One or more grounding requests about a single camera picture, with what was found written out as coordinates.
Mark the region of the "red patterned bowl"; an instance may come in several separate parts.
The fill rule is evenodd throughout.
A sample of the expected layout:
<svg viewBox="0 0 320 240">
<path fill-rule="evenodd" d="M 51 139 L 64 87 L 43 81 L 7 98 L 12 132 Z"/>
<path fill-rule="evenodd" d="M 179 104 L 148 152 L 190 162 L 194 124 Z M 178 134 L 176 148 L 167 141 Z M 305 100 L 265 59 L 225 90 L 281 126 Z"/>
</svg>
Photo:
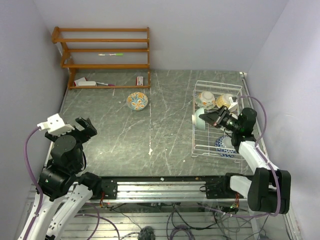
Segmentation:
<svg viewBox="0 0 320 240">
<path fill-rule="evenodd" d="M 227 135 L 219 137 L 215 143 L 215 150 L 219 153 L 221 157 L 233 158 L 236 155 L 236 150 L 231 143 L 231 138 Z"/>
</svg>

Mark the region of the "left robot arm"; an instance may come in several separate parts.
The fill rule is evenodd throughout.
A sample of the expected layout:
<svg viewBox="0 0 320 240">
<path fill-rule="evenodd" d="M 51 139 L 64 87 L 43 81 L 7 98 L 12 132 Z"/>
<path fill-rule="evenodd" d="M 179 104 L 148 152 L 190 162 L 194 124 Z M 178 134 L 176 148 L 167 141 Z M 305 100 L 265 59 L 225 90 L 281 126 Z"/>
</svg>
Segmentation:
<svg viewBox="0 0 320 240">
<path fill-rule="evenodd" d="M 78 117 L 75 121 L 82 130 L 66 123 L 56 113 L 37 124 L 27 137 L 30 139 L 37 131 L 44 131 L 54 146 L 39 178 L 35 178 L 31 169 L 28 145 L 23 147 L 25 166 L 36 193 L 31 213 L 18 237 L 20 240 L 59 240 L 80 208 L 102 193 L 102 178 L 84 171 L 87 159 L 83 144 L 97 135 L 97 129 L 89 118 Z"/>
</svg>

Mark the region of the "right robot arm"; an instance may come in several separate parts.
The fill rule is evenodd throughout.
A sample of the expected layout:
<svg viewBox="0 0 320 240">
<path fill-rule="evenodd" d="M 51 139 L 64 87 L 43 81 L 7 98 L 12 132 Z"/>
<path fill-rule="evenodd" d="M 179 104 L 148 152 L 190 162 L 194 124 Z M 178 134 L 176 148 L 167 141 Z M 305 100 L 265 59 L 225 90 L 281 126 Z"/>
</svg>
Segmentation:
<svg viewBox="0 0 320 240">
<path fill-rule="evenodd" d="M 247 162 L 253 172 L 251 179 L 244 175 L 231 175 L 229 181 L 220 186 L 221 194 L 226 198 L 236 193 L 247 199 L 252 211 L 267 214 L 287 214 L 290 209 L 291 174 L 274 165 L 260 149 L 253 135 L 257 112 L 244 108 L 238 116 L 232 114 L 226 106 L 206 113 L 199 108 L 192 116 L 192 123 L 198 129 L 209 124 L 217 129 L 231 132 L 230 143 L 234 150 Z"/>
</svg>

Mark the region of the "blue orange floral bowl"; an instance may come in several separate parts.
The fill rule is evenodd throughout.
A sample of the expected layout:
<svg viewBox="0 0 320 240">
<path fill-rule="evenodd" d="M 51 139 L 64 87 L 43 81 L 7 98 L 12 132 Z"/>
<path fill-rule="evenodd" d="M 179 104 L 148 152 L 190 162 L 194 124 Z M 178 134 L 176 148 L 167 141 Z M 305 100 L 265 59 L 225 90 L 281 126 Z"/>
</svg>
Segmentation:
<svg viewBox="0 0 320 240">
<path fill-rule="evenodd" d="M 133 92 L 126 99 L 127 106 L 134 111 L 142 111 L 148 103 L 148 97 L 142 92 Z"/>
</svg>

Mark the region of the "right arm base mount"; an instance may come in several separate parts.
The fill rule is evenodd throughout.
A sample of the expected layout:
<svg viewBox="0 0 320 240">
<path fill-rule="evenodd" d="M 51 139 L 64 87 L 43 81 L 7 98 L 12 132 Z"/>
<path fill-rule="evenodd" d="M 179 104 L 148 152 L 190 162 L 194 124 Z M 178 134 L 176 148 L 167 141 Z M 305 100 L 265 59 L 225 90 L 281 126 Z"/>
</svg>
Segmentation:
<svg viewBox="0 0 320 240">
<path fill-rule="evenodd" d="M 236 191 L 230 187 L 230 178 L 211 178 L 199 188 L 199 191 L 205 193 L 209 200 L 213 199 L 234 199 L 236 198 Z"/>
</svg>

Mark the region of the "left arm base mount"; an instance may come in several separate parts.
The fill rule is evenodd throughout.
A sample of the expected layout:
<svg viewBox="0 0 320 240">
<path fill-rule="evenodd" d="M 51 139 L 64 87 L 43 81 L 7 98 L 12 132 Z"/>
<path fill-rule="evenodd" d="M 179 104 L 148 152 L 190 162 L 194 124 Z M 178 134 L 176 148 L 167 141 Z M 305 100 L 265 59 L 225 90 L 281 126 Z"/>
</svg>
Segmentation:
<svg viewBox="0 0 320 240">
<path fill-rule="evenodd" d="M 118 183 L 110 178 L 100 179 L 93 187 L 92 199 L 115 200 L 118 195 Z"/>
</svg>

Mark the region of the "light teal bowl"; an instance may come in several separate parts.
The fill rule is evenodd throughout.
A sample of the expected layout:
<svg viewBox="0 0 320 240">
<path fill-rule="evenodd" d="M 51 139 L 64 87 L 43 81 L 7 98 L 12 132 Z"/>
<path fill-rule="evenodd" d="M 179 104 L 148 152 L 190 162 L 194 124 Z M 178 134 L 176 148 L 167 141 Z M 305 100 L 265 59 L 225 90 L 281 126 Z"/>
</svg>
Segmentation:
<svg viewBox="0 0 320 240">
<path fill-rule="evenodd" d="M 204 131 L 206 129 L 206 122 L 200 118 L 200 115 L 204 114 L 205 110 L 203 107 L 200 107 L 195 111 L 195 113 L 191 116 L 192 118 L 192 124 L 201 131 Z"/>
</svg>

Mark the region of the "yellow sun blue rim bowl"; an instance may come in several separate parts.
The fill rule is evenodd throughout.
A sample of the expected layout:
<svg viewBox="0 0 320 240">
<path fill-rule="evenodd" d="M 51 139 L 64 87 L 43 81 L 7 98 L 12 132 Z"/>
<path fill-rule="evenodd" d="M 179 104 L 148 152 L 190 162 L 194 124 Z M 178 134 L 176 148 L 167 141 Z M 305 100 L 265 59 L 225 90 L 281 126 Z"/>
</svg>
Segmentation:
<svg viewBox="0 0 320 240">
<path fill-rule="evenodd" d="M 232 105 L 232 101 L 230 99 L 233 99 L 233 95 L 230 93 L 225 93 L 220 95 L 216 100 L 215 100 L 215 104 L 217 106 L 217 108 L 221 108 L 221 107 L 227 107 L 229 108 Z"/>
</svg>

